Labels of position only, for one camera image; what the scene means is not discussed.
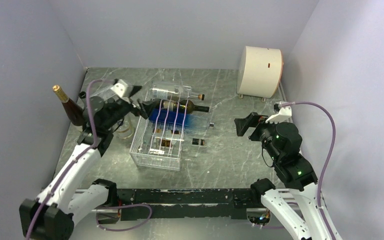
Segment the clear bottle cork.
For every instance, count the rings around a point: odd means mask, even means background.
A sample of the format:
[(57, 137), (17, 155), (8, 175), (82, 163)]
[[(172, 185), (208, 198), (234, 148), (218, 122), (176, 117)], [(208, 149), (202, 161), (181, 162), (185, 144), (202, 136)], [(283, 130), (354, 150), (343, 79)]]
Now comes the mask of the clear bottle cork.
[(203, 101), (205, 99), (204, 93), (197, 93), (192, 91), (189, 87), (174, 87), (171, 89), (153, 87), (151, 90), (151, 97), (153, 99), (163, 100), (180, 100), (180, 99), (198, 99)]

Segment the clear bottle blue emblem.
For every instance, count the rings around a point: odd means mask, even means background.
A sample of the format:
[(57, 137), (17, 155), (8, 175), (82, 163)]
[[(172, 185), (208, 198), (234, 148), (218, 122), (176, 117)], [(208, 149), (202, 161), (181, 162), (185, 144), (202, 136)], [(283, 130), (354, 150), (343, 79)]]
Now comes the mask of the clear bottle blue emblem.
[(133, 126), (130, 115), (126, 115), (116, 124), (115, 135), (120, 139), (127, 139), (134, 135), (135, 128)]

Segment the green wine bottle white label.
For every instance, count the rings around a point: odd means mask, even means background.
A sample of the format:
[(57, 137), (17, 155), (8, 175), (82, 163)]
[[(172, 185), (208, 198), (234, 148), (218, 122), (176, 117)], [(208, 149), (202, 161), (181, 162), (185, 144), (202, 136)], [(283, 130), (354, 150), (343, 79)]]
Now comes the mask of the green wine bottle white label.
[(85, 91), (81, 91), (79, 94), (78, 94), (78, 97), (79, 99), (83, 102), (84, 105), (86, 105), (86, 92)]

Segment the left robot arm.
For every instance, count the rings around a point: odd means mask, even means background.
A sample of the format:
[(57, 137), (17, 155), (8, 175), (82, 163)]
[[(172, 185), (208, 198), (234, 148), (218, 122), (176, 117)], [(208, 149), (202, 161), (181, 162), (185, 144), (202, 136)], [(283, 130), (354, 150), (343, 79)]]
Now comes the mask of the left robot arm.
[(35, 199), (25, 199), (19, 207), (27, 240), (68, 240), (93, 209), (121, 205), (117, 185), (109, 180), (97, 179), (85, 192), (75, 193), (110, 146), (113, 126), (130, 113), (147, 119), (158, 105), (155, 101), (134, 104), (129, 98), (104, 100), (99, 96), (84, 97), (83, 102), (86, 122), (71, 157)]

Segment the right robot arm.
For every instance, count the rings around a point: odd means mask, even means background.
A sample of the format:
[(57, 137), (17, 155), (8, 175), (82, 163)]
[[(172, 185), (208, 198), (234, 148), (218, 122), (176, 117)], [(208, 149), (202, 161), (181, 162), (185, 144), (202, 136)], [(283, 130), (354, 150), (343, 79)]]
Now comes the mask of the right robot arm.
[(248, 128), (254, 128), (248, 138), (260, 142), (262, 150), (272, 158), (277, 177), (293, 196), (302, 216), (286, 203), (267, 178), (251, 185), (250, 202), (269, 210), (295, 240), (340, 240), (318, 189), (321, 180), (310, 162), (300, 154), (302, 137), (298, 128), (290, 122), (270, 123), (266, 119), (256, 112), (236, 118), (236, 134), (242, 137)]

